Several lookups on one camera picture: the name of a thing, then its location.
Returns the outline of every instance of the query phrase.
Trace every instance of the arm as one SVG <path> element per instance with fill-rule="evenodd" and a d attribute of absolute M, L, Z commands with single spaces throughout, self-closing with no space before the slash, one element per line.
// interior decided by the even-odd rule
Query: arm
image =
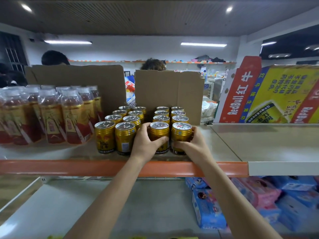
<path fill-rule="evenodd" d="M 282 238 L 221 170 L 199 129 L 195 127 L 193 130 L 194 138 L 191 142 L 175 142 L 174 146 L 183 149 L 204 172 L 233 237 L 236 239 Z"/>
<path fill-rule="evenodd" d="M 147 135 L 148 126 L 149 123 L 144 123 L 138 130 L 129 160 L 77 220 L 64 239 L 109 237 L 141 169 L 151 160 L 157 148 L 168 141 L 168 137 L 150 141 Z"/>

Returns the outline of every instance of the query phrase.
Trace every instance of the forearm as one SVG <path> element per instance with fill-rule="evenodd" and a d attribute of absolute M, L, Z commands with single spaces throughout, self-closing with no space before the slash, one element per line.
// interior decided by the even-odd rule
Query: forearm
<path fill-rule="evenodd" d="M 130 158 L 64 238 L 108 238 L 143 165 Z"/>
<path fill-rule="evenodd" d="M 217 198 L 234 238 L 281 238 L 213 159 L 207 159 L 200 167 Z"/>

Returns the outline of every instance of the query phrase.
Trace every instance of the hand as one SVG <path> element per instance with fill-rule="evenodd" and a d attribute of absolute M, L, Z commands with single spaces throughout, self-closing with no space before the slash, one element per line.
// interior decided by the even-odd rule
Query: hand
<path fill-rule="evenodd" d="M 194 135 L 191 142 L 174 141 L 173 146 L 183 149 L 189 158 L 199 166 L 203 165 L 205 161 L 214 161 L 205 138 L 198 127 L 193 126 L 192 130 Z"/>
<path fill-rule="evenodd" d="M 131 152 L 131 158 L 138 159 L 143 164 L 150 161 L 156 150 L 169 140 L 169 137 L 161 137 L 155 141 L 151 141 L 147 134 L 147 128 L 150 124 L 150 122 L 144 123 L 138 129 Z"/>

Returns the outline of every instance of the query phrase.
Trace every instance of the cardboard divider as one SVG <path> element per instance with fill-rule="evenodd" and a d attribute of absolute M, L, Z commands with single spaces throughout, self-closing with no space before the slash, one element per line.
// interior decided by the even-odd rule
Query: cardboard divider
<path fill-rule="evenodd" d="M 136 70 L 136 104 L 147 108 L 146 121 L 152 120 L 158 106 L 181 106 L 189 123 L 199 125 L 204 82 L 198 72 Z"/>
<path fill-rule="evenodd" d="M 26 67 L 29 84 L 70 86 L 97 85 L 105 115 L 126 105 L 124 70 L 121 65 L 34 65 Z"/>

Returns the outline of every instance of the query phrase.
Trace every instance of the barcode label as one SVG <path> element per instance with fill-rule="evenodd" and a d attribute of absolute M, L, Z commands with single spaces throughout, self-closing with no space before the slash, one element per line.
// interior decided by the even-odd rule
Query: barcode label
<path fill-rule="evenodd" d="M 122 152 L 126 153 L 130 151 L 130 144 L 128 142 L 122 143 Z"/>

